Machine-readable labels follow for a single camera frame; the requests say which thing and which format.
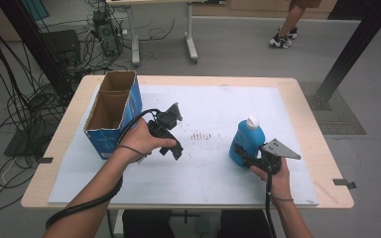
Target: bottle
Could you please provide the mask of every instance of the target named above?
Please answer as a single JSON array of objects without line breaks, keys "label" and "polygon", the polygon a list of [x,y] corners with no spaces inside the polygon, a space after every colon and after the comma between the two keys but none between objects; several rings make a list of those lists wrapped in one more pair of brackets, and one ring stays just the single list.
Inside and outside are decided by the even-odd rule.
[{"label": "bottle", "polygon": [[259,127],[258,120],[254,116],[249,116],[247,120],[239,123],[237,133],[231,142],[229,155],[237,165],[245,167],[242,159],[234,152],[234,144],[242,146],[249,156],[256,158],[259,146],[264,143],[265,134]]}]

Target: blue box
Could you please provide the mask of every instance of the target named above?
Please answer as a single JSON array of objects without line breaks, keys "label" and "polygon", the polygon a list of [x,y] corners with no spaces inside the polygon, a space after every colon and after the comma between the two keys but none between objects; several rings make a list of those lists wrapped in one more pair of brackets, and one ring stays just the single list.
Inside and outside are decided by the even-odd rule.
[{"label": "blue box", "polygon": [[141,113],[135,71],[109,71],[104,76],[84,126],[85,135],[103,160],[116,149],[122,129]]}]

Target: table leg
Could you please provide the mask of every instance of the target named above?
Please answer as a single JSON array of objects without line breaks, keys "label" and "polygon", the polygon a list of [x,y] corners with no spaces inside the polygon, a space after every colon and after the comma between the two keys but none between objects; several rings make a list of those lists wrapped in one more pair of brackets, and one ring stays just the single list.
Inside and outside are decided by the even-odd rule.
[{"label": "table leg", "polygon": [[131,35],[132,35],[132,53],[131,53],[131,61],[132,61],[132,64],[134,66],[138,66],[138,64],[140,63],[140,59],[139,59],[139,40],[138,40],[138,36],[137,34],[135,33],[135,27],[134,27],[134,16],[133,16],[133,13],[132,13],[132,8],[131,6],[125,6],[124,7],[125,10],[126,10],[126,14],[128,16],[128,21],[129,21],[129,31],[131,31]]},{"label": "table leg", "polygon": [[188,31],[185,32],[185,39],[187,40],[188,49],[190,51],[190,58],[197,62],[196,48],[194,47],[193,38],[191,37],[191,2],[188,3]]}]

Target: wristband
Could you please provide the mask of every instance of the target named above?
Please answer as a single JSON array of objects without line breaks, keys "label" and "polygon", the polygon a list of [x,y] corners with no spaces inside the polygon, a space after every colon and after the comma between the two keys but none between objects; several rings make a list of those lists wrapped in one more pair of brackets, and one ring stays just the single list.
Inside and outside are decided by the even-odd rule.
[{"label": "wristband", "polygon": [[280,198],[280,197],[275,197],[271,194],[271,197],[276,199],[276,200],[280,200],[280,201],[294,201],[294,199],[292,198]]},{"label": "wristband", "polygon": [[139,151],[133,149],[132,147],[128,147],[128,146],[118,145],[117,148],[119,148],[119,147],[129,149],[129,150],[131,150],[131,151],[137,153],[137,154],[140,155],[141,157],[146,157],[146,156],[148,156],[148,155],[151,155],[151,153],[150,153],[150,154],[143,154],[143,153],[141,153],[141,152],[139,152]]}]

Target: person's right hand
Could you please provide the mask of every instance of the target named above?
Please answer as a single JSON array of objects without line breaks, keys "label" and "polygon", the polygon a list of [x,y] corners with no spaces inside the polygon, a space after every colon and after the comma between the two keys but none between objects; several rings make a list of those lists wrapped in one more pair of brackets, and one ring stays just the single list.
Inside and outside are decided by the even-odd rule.
[{"label": "person's right hand", "polygon": [[[274,205],[276,205],[280,199],[292,199],[290,191],[290,171],[287,167],[286,158],[281,158],[281,163],[281,169],[272,177],[271,201]],[[266,172],[255,166],[250,167],[250,170],[263,181],[268,181],[268,174]]]}]

